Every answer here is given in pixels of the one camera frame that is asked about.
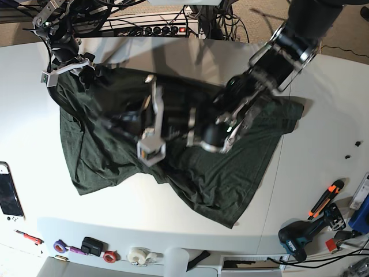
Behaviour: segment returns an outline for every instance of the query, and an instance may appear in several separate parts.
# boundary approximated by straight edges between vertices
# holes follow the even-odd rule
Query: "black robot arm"
[[[80,6],[85,10],[91,2],[94,3],[68,0],[64,14],[52,21],[48,25],[50,28],[45,28],[47,13],[41,12],[35,17],[33,23],[39,30],[36,33],[47,39],[51,51],[61,63],[58,70],[43,72],[42,80],[48,87],[56,86],[58,74],[65,71],[72,71],[79,76],[83,72],[94,74],[90,56],[78,54],[78,34],[71,28],[72,11]],[[365,3],[369,3],[369,0],[291,0],[288,19],[250,59],[249,69],[231,78],[211,103],[201,106],[201,111],[195,106],[182,107],[180,113],[171,114],[168,120],[164,111],[172,107],[173,99],[178,94],[173,91],[170,95],[169,90],[156,85],[155,76],[149,76],[148,82],[152,84],[150,95],[142,99],[141,104],[136,103],[139,110],[129,111],[130,114],[145,115],[139,117],[146,120],[139,124],[141,129],[137,129],[134,121],[131,123],[134,127],[130,127],[128,119],[137,117],[129,116],[124,111],[113,118],[106,118],[107,126],[112,130],[121,128],[121,135],[133,138],[137,143],[138,158],[148,166],[164,159],[166,141],[178,136],[187,139],[188,147],[198,145],[209,152],[227,153],[249,130],[264,104],[288,86],[291,73],[300,73],[316,56],[322,37],[344,5]],[[106,18],[108,11],[101,16]],[[181,122],[180,127],[172,128],[172,122]],[[168,133],[168,130],[175,130],[175,133]]]

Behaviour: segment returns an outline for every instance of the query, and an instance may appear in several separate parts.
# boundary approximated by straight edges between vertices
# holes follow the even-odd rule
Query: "red tape roll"
[[[107,263],[113,264],[116,262],[116,253],[113,251],[106,251],[104,253],[104,261]]]

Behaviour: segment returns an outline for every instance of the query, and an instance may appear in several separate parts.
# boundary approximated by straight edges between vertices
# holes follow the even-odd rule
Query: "power strip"
[[[205,34],[196,19],[187,18],[179,12],[131,14],[110,17],[100,29],[100,36],[169,36],[185,38],[189,33],[197,38]],[[80,33],[88,33],[95,28],[88,23],[75,24]]]

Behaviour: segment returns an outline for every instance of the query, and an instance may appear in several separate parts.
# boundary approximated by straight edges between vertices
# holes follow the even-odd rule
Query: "screwdriver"
[[[39,238],[35,238],[31,235],[27,235],[26,233],[23,233],[21,231],[18,231],[18,230],[15,230],[15,232],[17,232],[18,234],[21,234],[23,235],[23,237],[27,238],[27,239],[30,239],[31,241],[33,241],[36,245],[40,245],[42,244],[42,240],[40,240]]]

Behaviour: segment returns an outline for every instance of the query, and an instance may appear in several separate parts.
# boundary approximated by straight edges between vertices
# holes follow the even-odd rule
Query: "white tabletop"
[[[85,39],[81,46],[81,52],[97,55],[96,62],[124,61],[121,66],[215,84],[243,72],[256,49],[242,43],[172,38]],[[284,253],[277,239],[283,224],[305,219],[338,178],[348,179],[338,199],[352,195],[368,171],[369,67],[319,55],[291,89],[291,96],[310,100],[304,117],[280,141],[259,189],[232,230],[196,214],[169,184],[158,185],[149,175],[137,174],[114,188],[79,196],[62,152],[59,108],[39,83],[47,64],[44,45],[0,48],[0,61],[0,111],[7,119],[0,131],[0,160],[11,166],[27,217],[24,230],[32,234],[37,234],[37,220],[49,216],[122,231],[184,234],[196,239],[214,235],[218,239],[208,247],[217,251]],[[358,148],[356,141],[364,142]],[[345,155],[352,157],[346,160]],[[0,243],[13,244],[12,236],[4,236]]]

